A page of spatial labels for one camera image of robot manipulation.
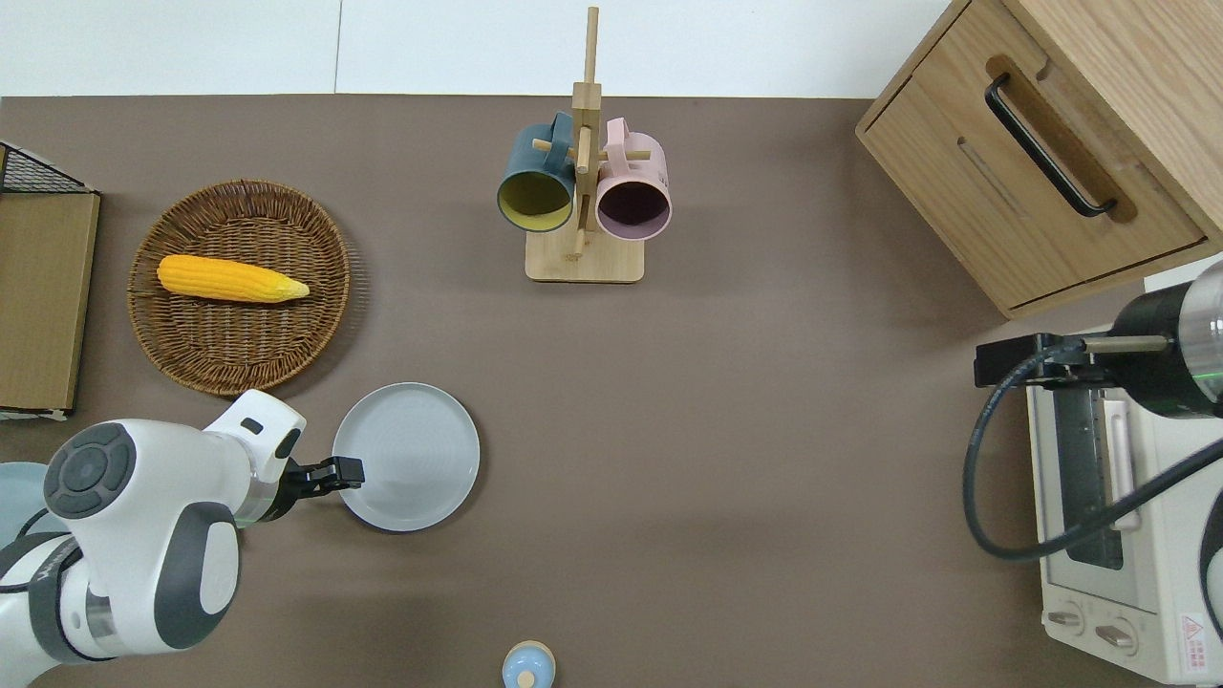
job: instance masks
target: mug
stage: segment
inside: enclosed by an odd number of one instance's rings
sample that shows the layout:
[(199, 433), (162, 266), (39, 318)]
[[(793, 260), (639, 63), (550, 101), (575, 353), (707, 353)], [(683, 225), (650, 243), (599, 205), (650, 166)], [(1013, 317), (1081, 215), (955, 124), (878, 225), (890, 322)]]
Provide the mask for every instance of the mug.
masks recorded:
[[(552, 142), (552, 150), (539, 150), (532, 141)], [(556, 112), (552, 125), (531, 125), (519, 132), (510, 150), (497, 207), (505, 219), (526, 231), (552, 231), (574, 213), (574, 117)]]
[[(629, 160), (627, 150), (649, 150), (648, 160)], [(608, 121), (608, 160), (599, 166), (596, 218), (616, 238), (645, 241), (671, 221), (667, 156), (652, 136), (630, 132), (624, 117)]]

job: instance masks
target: wicker basket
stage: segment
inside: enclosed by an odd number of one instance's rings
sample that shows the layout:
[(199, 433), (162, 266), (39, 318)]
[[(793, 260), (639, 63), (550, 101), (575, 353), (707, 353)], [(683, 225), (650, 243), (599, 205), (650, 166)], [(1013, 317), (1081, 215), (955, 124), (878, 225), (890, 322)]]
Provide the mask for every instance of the wicker basket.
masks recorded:
[[(157, 266), (171, 253), (241, 260), (306, 282), (309, 296), (240, 303), (166, 291)], [(127, 309), (141, 347), (174, 381), (232, 397), (301, 373), (335, 334), (349, 301), (349, 254), (335, 222), (297, 189), (234, 180), (161, 214), (136, 253)]]

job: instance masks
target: mug rack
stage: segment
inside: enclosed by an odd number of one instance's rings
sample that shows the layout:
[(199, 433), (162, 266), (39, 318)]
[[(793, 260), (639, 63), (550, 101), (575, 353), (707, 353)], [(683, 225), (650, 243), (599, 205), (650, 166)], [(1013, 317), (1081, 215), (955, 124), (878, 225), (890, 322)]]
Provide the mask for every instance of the mug rack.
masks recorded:
[[(599, 9), (586, 12), (586, 72), (574, 83), (572, 117), (576, 185), (574, 213), (563, 226), (548, 232), (527, 233), (526, 273), (536, 281), (585, 281), (631, 284), (646, 274), (643, 241), (626, 241), (599, 231), (594, 209), (603, 127), (603, 86), (594, 81), (594, 54), (598, 42)], [(534, 147), (547, 150), (552, 144), (534, 141)], [(630, 150), (629, 159), (648, 158), (648, 152)]]

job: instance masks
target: table surface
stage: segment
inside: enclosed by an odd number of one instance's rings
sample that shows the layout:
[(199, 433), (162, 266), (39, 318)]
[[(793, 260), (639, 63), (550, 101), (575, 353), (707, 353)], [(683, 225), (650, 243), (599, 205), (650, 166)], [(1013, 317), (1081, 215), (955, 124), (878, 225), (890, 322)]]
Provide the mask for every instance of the table surface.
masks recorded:
[[(675, 216), (635, 285), (537, 284), (494, 189), (564, 98), (5, 98), (0, 133), (104, 193), (78, 412), (0, 428), (45, 462), (114, 418), (202, 428), (223, 400), (142, 354), (124, 287), (176, 199), (260, 177), (352, 247), (322, 358), (273, 392), (329, 455), (393, 382), (440, 387), (482, 441), (457, 513), (411, 534), (338, 496), (243, 532), (191, 651), (64, 667), (55, 686), (499, 686), (519, 640), (559, 686), (1139, 686), (1049, 640), (1036, 565), (963, 523), (976, 343), (1107, 320), (1140, 288), (1007, 323), (854, 137), (865, 100), (605, 99), (667, 149)], [(1033, 530), (1021, 404), (982, 477), (999, 538)]]

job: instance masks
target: blue mug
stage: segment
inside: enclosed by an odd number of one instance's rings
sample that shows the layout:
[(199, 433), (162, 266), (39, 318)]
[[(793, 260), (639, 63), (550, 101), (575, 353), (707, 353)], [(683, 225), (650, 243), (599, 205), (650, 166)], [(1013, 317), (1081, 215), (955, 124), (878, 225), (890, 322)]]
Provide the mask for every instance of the blue mug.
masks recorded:
[[(552, 143), (539, 150), (533, 141)], [(497, 188), (497, 207), (511, 224), (526, 231), (552, 231), (574, 214), (574, 117), (556, 112), (552, 125), (536, 123), (519, 132), (510, 161)]]

